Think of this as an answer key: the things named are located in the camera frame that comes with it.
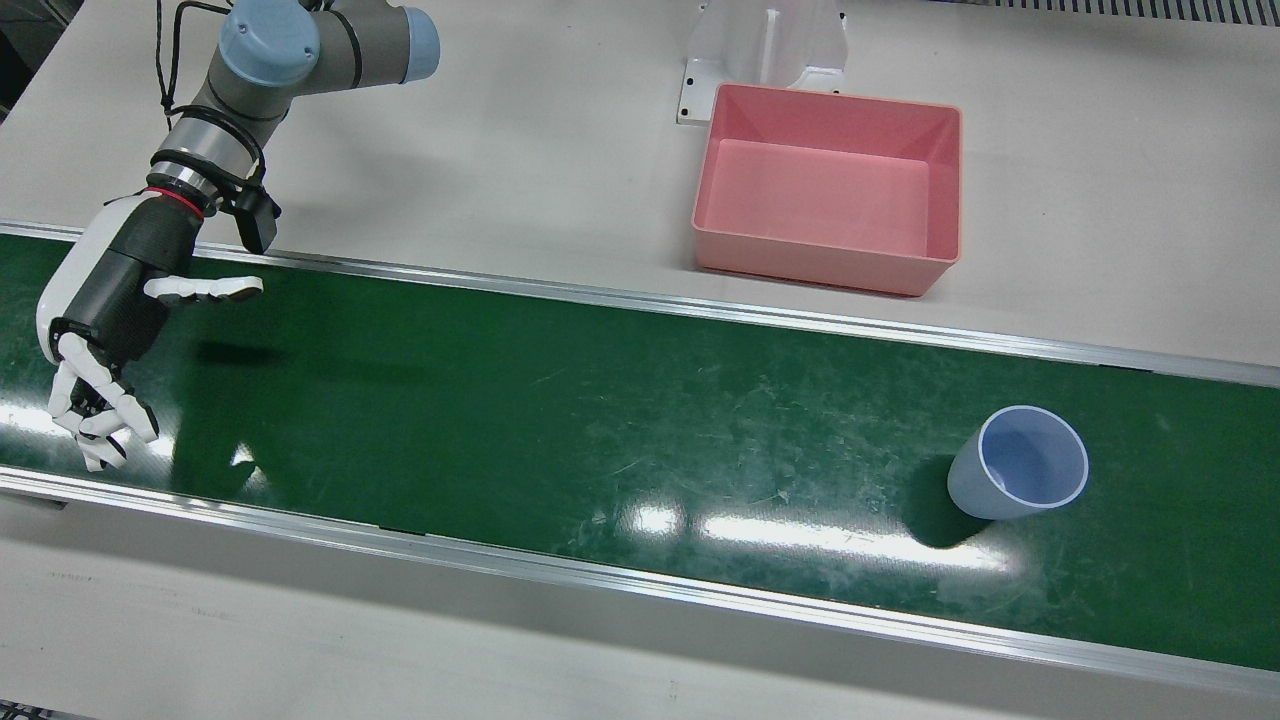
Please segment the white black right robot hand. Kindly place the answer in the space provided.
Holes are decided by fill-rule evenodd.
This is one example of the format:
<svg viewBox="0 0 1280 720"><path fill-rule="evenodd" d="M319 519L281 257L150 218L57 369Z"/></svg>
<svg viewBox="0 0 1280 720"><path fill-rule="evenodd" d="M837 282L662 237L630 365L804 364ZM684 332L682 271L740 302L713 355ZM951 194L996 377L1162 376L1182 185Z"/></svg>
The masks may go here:
<svg viewBox="0 0 1280 720"><path fill-rule="evenodd" d="M47 414L68 430L90 471L119 468L116 433L159 437L154 410L123 377L152 347L174 306L242 301L264 291L256 275L187 274L204 213L159 188L114 199L84 228L40 295L35 323L55 366Z"/></svg>

